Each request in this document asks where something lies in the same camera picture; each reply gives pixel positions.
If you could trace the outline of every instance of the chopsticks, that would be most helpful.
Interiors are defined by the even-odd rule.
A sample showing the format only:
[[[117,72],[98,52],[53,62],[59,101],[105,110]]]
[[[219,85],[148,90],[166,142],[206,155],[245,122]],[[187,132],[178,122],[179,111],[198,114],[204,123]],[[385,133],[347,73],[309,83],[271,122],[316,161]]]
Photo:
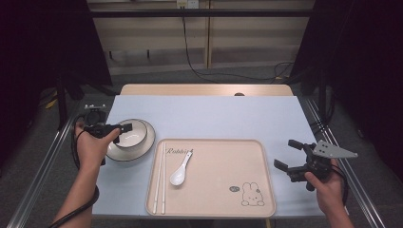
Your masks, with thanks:
[[[165,179],[166,179],[166,150],[165,142],[163,142],[163,215],[165,214]]]
[[[158,205],[158,194],[160,190],[160,177],[161,177],[161,167],[163,165],[163,215],[165,214],[165,179],[166,179],[166,152],[165,152],[165,142],[163,142],[163,149],[160,156],[160,165],[158,168],[158,178],[157,178],[157,186],[155,189],[155,197],[154,197],[154,208],[152,213],[155,215],[157,213],[157,205]]]

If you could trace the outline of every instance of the power outlet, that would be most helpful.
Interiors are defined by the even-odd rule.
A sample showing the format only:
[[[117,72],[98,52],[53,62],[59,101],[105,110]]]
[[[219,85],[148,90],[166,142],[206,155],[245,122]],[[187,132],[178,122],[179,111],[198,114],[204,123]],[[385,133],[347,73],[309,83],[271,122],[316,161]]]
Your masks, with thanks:
[[[199,0],[187,0],[187,8],[188,9],[198,9]]]
[[[186,9],[187,0],[177,0],[177,9]]]

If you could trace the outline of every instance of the finger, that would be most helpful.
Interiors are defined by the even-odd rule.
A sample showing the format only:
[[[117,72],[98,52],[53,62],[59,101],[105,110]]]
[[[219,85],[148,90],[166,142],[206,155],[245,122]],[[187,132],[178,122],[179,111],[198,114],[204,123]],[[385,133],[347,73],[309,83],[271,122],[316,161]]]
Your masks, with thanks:
[[[336,160],[336,159],[330,159],[330,163],[331,163],[332,165],[338,167],[338,163],[337,163],[337,160]]]
[[[103,141],[105,141],[107,144],[109,144],[110,142],[115,140],[116,137],[118,137],[120,133],[121,133],[121,129],[115,128],[108,135],[103,137]]]
[[[78,135],[84,130],[84,122],[77,122],[75,124],[75,134]]]
[[[304,176],[316,189],[320,189],[323,186],[323,183],[313,173],[306,172]]]

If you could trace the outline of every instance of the robotic hand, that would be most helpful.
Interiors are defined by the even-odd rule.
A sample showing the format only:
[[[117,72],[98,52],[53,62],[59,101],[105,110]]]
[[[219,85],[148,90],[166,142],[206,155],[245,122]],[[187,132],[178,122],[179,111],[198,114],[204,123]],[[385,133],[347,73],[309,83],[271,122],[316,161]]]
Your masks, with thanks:
[[[288,145],[298,150],[303,149],[306,154],[306,163],[298,167],[289,168],[287,164],[275,160],[275,167],[284,171],[290,177],[291,182],[306,181],[304,177],[306,172],[312,172],[318,179],[324,180],[334,171],[331,159],[358,157],[356,153],[324,141],[319,141],[316,145],[315,143],[307,144],[290,140],[288,141]],[[308,191],[315,190],[310,182],[307,182],[306,189]]]

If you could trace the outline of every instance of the black curtain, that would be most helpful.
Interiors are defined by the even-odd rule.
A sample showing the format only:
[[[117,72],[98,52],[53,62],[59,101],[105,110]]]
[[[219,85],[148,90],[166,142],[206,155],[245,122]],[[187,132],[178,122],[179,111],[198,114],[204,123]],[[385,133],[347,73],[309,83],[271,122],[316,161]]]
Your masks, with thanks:
[[[86,0],[0,1],[0,72],[3,136],[0,165],[29,126],[40,92],[65,76],[111,85]]]

